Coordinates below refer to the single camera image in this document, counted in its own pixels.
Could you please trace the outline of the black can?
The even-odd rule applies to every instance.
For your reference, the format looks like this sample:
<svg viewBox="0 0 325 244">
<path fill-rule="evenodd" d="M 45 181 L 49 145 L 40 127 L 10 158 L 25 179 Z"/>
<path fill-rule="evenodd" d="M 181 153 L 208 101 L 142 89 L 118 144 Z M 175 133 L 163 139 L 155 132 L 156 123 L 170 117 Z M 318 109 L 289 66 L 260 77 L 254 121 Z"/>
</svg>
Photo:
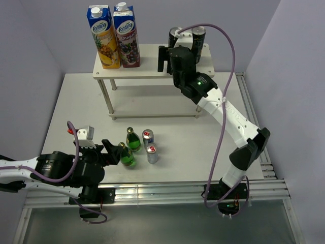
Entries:
<svg viewBox="0 0 325 244">
<path fill-rule="evenodd" d="M 168 47 L 169 48 L 174 48 L 176 46 L 178 38 L 175 36 L 175 33 L 176 33 L 176 31 L 180 31 L 180 30 L 182 30 L 182 28 L 179 26 L 172 27 L 169 30 L 169 38 L 168 38 Z"/>
<path fill-rule="evenodd" d="M 192 28 L 192 37 L 193 37 L 193 43 L 191 51 L 195 57 L 196 64 L 199 63 L 202 50 L 204 47 L 204 40 L 206 35 L 206 29 L 204 26 L 197 26 Z"/>
</svg>

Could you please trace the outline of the green glass bottle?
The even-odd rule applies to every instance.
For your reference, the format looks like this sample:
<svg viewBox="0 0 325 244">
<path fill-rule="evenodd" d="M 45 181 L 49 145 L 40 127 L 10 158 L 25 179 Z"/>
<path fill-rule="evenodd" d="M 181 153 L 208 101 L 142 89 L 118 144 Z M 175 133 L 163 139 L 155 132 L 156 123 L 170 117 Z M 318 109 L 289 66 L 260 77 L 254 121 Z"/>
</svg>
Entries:
<svg viewBox="0 0 325 244">
<path fill-rule="evenodd" d="M 141 148 L 141 141 L 139 136 L 134 132 L 132 127 L 127 128 L 126 143 L 132 151 L 139 151 Z"/>
<path fill-rule="evenodd" d="M 134 159 L 134 154 L 132 150 L 125 145 L 125 143 L 120 142 L 118 144 L 122 148 L 122 151 L 120 153 L 120 161 L 125 167 L 134 167 L 136 162 Z"/>
</svg>

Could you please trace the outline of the silver energy can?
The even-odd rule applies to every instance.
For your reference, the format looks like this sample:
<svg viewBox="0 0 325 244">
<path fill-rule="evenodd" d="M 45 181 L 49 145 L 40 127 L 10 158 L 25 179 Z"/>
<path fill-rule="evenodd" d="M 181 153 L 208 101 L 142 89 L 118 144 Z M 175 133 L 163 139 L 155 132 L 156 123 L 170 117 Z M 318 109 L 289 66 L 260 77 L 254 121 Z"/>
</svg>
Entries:
<svg viewBox="0 0 325 244">
<path fill-rule="evenodd" d="M 146 149 L 148 144 L 154 142 L 154 133 L 153 133 L 153 131 L 150 130 L 150 129 L 145 129 L 142 132 L 142 139 L 143 139 L 144 148 Z"/>
<path fill-rule="evenodd" d="M 147 159 L 150 164 L 155 164 L 158 161 L 158 150 L 155 143 L 149 143 L 146 147 Z"/>
</svg>

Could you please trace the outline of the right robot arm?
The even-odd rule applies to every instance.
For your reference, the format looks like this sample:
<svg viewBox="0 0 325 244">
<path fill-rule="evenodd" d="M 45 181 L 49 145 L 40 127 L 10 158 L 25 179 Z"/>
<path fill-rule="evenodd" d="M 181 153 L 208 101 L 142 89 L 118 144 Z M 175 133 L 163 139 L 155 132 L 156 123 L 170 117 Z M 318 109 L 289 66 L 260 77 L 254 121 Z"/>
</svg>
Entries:
<svg viewBox="0 0 325 244">
<path fill-rule="evenodd" d="M 207 74 L 197 72 L 194 55 L 187 47 L 159 46 L 159 72 L 167 63 L 174 85 L 196 105 L 213 116 L 232 137 L 236 149 L 230 154 L 230 167 L 221 178 L 220 193 L 231 198 L 250 165 L 264 151 L 270 137 L 267 128 L 260 129 L 243 116 L 223 95 L 223 91 Z"/>
</svg>

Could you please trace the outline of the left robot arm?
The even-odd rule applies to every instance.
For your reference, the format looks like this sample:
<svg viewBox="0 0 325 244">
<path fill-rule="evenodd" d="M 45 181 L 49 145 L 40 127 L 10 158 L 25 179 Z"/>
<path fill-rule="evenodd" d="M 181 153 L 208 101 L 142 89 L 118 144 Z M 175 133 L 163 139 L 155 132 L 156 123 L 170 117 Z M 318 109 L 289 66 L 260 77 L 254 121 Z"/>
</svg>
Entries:
<svg viewBox="0 0 325 244">
<path fill-rule="evenodd" d="M 103 139 L 93 148 L 76 147 L 76 154 L 60 151 L 25 161 L 1 160 L 1 191 L 22 189 L 63 194 L 81 203 L 93 203 L 104 179 L 104 167 L 118 165 L 122 147 Z"/>
</svg>

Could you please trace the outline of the white two-tier shelf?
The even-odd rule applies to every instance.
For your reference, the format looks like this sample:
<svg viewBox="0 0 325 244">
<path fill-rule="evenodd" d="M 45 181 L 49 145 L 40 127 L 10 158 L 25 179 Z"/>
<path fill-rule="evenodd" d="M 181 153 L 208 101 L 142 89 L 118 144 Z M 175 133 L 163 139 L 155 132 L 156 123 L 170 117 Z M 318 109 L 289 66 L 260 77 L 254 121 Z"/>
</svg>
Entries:
<svg viewBox="0 0 325 244">
<path fill-rule="evenodd" d="M 138 68 L 103 69 L 99 57 L 93 67 L 109 116 L 118 118 L 195 117 L 201 109 L 174 87 L 172 75 L 158 72 L 158 45 L 141 44 Z"/>
</svg>

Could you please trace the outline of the grape juice carton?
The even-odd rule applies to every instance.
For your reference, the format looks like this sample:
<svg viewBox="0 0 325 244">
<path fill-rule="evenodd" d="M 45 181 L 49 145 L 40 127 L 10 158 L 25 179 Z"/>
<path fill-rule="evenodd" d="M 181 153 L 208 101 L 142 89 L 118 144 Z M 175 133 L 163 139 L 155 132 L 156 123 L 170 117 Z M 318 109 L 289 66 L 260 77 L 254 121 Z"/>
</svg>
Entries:
<svg viewBox="0 0 325 244">
<path fill-rule="evenodd" d="M 140 48 L 133 6 L 120 2 L 114 7 L 113 21 L 119 56 L 124 68 L 140 66 Z"/>
</svg>

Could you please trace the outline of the pineapple juice carton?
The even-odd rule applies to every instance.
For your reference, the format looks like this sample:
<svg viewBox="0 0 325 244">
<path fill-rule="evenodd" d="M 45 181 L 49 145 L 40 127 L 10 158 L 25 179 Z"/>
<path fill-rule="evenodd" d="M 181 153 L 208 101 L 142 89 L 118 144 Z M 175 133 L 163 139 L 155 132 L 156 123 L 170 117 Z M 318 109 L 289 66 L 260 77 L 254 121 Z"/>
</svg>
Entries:
<svg viewBox="0 0 325 244">
<path fill-rule="evenodd" d="M 118 69 L 121 61 L 108 5 L 90 5 L 87 19 L 103 69 Z"/>
</svg>

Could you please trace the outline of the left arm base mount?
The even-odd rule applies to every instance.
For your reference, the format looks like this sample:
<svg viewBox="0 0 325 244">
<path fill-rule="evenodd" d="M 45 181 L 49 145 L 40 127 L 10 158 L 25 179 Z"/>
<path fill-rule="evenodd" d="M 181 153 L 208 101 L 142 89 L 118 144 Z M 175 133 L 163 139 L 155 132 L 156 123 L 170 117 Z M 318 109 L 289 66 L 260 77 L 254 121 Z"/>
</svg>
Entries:
<svg viewBox="0 0 325 244">
<path fill-rule="evenodd" d="M 103 224 L 108 220 L 102 212 L 104 204 L 112 204 L 115 200 L 115 188 L 99 188 L 83 190 L 79 198 L 69 198 L 69 205 L 79 207 L 79 217 L 87 224 Z"/>
</svg>

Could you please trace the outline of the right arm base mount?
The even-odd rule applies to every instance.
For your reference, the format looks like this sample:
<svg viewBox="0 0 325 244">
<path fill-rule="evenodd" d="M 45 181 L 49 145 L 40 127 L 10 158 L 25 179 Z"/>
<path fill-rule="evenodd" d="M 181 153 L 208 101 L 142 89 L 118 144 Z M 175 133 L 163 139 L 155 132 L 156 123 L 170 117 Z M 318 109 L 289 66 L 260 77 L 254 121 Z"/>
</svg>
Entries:
<svg viewBox="0 0 325 244">
<path fill-rule="evenodd" d="M 247 183 L 238 183 L 233 189 L 220 180 L 216 184 L 211 184 L 205 196 L 207 184 L 201 197 L 207 201 L 215 201 L 218 213 L 223 218 L 232 219 L 249 205 L 250 187 Z"/>
</svg>

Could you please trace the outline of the aluminium right rail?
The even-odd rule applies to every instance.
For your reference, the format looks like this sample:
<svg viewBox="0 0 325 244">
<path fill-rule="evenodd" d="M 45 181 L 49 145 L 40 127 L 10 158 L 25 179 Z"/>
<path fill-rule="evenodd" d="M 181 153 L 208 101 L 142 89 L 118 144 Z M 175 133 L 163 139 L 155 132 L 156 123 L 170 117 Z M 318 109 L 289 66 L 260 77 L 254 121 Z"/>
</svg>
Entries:
<svg viewBox="0 0 325 244">
<path fill-rule="evenodd" d="M 241 96 L 244 101 L 244 106 L 246 109 L 248 119 L 251 122 L 253 122 L 254 124 L 256 124 L 257 126 L 259 126 L 256 112 L 253 107 L 253 102 L 251 100 L 251 97 L 250 97 L 250 94 L 249 94 L 249 91 L 248 91 L 248 88 L 247 88 L 247 85 L 245 82 L 244 73 L 243 72 L 236 73 L 236 79 L 237 79 L 237 83 L 239 86 L 239 90 L 241 92 Z M 264 175 L 265 180 L 278 179 L 276 176 L 276 173 L 274 171 L 274 167 L 271 162 L 267 148 L 265 148 L 264 151 L 262 152 L 262 154 L 259 156 L 259 162 L 260 162 L 260 165 L 262 168 L 262 173 Z"/>
</svg>

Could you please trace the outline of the aluminium rail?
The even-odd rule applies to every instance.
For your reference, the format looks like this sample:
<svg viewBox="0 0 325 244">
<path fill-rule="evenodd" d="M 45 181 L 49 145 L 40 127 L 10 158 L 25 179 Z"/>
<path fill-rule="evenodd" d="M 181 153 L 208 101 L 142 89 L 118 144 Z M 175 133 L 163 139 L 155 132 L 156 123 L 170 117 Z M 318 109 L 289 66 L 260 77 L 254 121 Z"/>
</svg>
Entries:
<svg viewBox="0 0 325 244">
<path fill-rule="evenodd" d="M 177 184 L 100 185 L 100 190 L 114 189 L 113 206 L 202 203 L 204 184 L 187 182 Z M 284 180 L 253 180 L 250 182 L 250 200 L 284 200 L 290 194 Z M 24 208 L 73 207 L 69 198 L 59 193 L 32 190 L 27 193 Z"/>
<path fill-rule="evenodd" d="M 236 73 L 236 79 L 237 79 L 237 83 L 239 86 L 239 90 L 241 92 L 241 96 L 244 101 L 244 106 L 246 109 L 248 119 L 251 122 L 253 122 L 254 124 L 256 124 L 257 126 L 259 126 L 256 112 L 253 107 L 253 102 L 251 100 L 251 97 L 250 97 L 250 94 L 249 94 L 249 91 L 248 91 L 248 88 L 247 88 L 247 85 L 245 82 L 244 73 L 243 72 Z M 265 148 L 264 151 L 262 152 L 262 154 L 259 156 L 259 162 L 260 162 L 260 165 L 262 168 L 262 173 L 264 175 L 265 180 L 278 179 L 276 176 L 276 173 L 274 171 L 274 167 L 271 162 L 267 148 Z"/>
</svg>

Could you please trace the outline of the aluminium front rail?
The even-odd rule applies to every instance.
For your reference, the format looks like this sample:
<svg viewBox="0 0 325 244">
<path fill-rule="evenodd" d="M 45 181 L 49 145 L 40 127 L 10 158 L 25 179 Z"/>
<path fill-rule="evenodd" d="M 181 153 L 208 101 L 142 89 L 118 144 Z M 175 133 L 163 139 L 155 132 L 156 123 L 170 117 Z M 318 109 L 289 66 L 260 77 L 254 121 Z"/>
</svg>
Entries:
<svg viewBox="0 0 325 244">
<path fill-rule="evenodd" d="M 100 190 L 114 189 L 113 206 L 202 203 L 204 184 L 187 182 L 177 184 L 100 185 Z M 250 200 L 284 200 L 290 194 L 284 180 L 253 180 L 250 182 Z M 59 193 L 32 190 L 27 193 L 24 208 L 73 207 L 69 198 Z"/>
</svg>

